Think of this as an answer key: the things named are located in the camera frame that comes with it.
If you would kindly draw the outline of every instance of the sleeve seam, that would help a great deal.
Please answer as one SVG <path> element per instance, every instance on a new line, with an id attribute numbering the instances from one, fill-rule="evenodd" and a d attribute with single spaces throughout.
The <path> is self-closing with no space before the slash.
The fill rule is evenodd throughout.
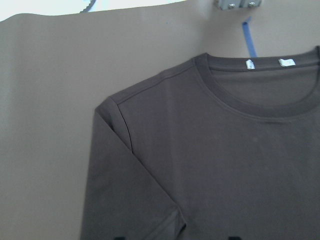
<path id="1" fill-rule="evenodd" d="M 161 236 L 161 234 L 163 233 L 163 231 L 174 221 L 177 221 L 178 218 L 181 218 L 181 221 L 179 221 L 177 224 L 181 224 L 181 222 L 183 223 L 183 225 L 186 224 L 184 218 L 181 215 L 180 209 L 179 207 L 175 207 L 173 211 L 170 212 L 169 215 L 167 215 L 162 221 L 161 223 L 159 223 L 159 225 L 152 231 L 150 232 L 147 236 L 145 236 L 142 240 L 153 240 L 159 236 Z"/>
<path id="2" fill-rule="evenodd" d="M 122 119 L 123 119 L 123 122 L 124 122 L 124 124 L 125 124 L 125 126 L 126 126 L 126 130 L 127 130 L 127 132 L 128 132 L 128 135 L 129 135 L 130 150 L 131 150 L 131 153 L 133 153 L 132 140 L 131 140 L 131 135 L 130 135 L 130 131 L 129 131 L 128 124 L 127 124 L 127 122 L 126 122 L 126 120 L 125 120 L 125 118 L 124 118 L 124 116 L 123 116 L 123 114 L 122 114 L 122 112 L 121 112 L 121 110 L 120 110 L 120 108 L 119 108 L 119 105 L 116 103 L 116 101 L 115 101 L 111 96 L 109 96 L 109 97 L 110 97 L 110 99 L 114 102 L 114 104 L 115 104 L 116 107 L 118 108 L 119 113 L 121 114 L 121 117 L 122 117 Z"/>

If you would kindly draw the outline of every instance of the blue tape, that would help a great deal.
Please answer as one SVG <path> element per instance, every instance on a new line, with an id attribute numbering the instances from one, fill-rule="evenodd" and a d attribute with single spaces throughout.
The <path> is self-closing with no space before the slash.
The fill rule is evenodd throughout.
<path id="1" fill-rule="evenodd" d="M 246 45 L 247 45 L 248 50 L 249 50 L 250 57 L 256 58 L 256 57 L 257 57 L 257 54 L 256 54 L 256 50 L 255 50 L 254 43 L 253 43 L 252 38 L 251 38 L 250 28 L 249 28 L 249 22 L 250 22 L 250 21 L 251 21 L 251 16 L 248 17 L 248 18 L 242 23 L 242 29 L 243 29 L 243 33 L 244 33 L 244 38 L 245 38 L 245 41 L 246 41 Z"/>

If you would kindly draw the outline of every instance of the screw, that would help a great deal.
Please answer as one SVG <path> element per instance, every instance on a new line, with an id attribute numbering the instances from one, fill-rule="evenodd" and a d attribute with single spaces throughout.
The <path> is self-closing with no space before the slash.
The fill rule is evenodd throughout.
<path id="1" fill-rule="evenodd" d="M 253 7 L 256 7 L 257 5 L 256 5 L 256 3 L 253 1 L 253 2 L 249 2 L 249 4 L 248 4 L 248 7 L 249 8 L 253 8 Z"/>
<path id="2" fill-rule="evenodd" d="M 231 3 L 228 5 L 228 9 L 234 9 L 236 7 L 236 5 L 234 3 Z"/>

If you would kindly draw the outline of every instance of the shoulder seam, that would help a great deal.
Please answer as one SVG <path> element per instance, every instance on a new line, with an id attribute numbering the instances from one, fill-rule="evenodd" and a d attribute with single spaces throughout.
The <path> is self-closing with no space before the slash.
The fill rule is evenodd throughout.
<path id="1" fill-rule="evenodd" d="M 192 60 L 189 60 L 189 61 L 190 61 L 189 65 L 186 66 L 185 68 L 181 69 L 181 70 L 178 71 L 178 72 L 174 72 L 174 73 L 168 74 L 168 75 L 163 75 L 163 73 L 164 73 L 166 70 L 161 71 L 160 73 L 158 73 L 157 75 L 155 75 L 155 76 L 162 76 L 162 75 L 163 75 L 163 78 L 160 78 L 160 80 L 159 80 L 158 82 L 154 83 L 154 84 L 151 85 L 151 86 L 146 86 L 145 88 L 139 89 L 139 90 L 131 93 L 130 95 L 124 97 L 124 98 L 121 99 L 121 100 L 119 100 L 118 103 L 116 103 L 116 104 L 117 104 L 117 105 L 122 104 L 123 102 L 125 102 L 126 100 L 132 98 L 133 96 L 135 96 L 135 95 L 137 95 L 137 94 L 139 94 L 139 93 L 141 93 L 141 92 L 143 92 L 143 91 L 145 91 L 145 90 L 147 90 L 147 89 L 149 89 L 149 88 L 152 88 L 152 87 L 158 85 L 158 84 L 161 83 L 163 80 L 168 79 L 168 78 L 172 78 L 172 77 L 174 77 L 174 76 L 176 76 L 176 75 L 178 75 L 178 74 L 181 74 L 181 73 L 183 73 L 184 71 L 187 71 L 188 69 L 194 67 L 194 60 L 192 59 Z"/>

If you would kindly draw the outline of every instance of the care label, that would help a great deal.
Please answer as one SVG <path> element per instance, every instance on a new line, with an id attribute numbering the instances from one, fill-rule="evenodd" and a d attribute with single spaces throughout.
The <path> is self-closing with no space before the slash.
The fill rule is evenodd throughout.
<path id="1" fill-rule="evenodd" d="M 284 60 L 284 59 L 279 59 L 279 63 L 282 67 L 288 67 L 288 66 L 295 66 L 296 63 L 293 59 L 287 59 L 287 60 Z"/>
<path id="2" fill-rule="evenodd" d="M 249 69 L 249 70 L 256 69 L 255 65 L 254 65 L 254 62 L 252 60 L 249 59 L 249 60 L 245 61 L 245 63 L 246 63 L 246 68 L 247 69 Z"/>

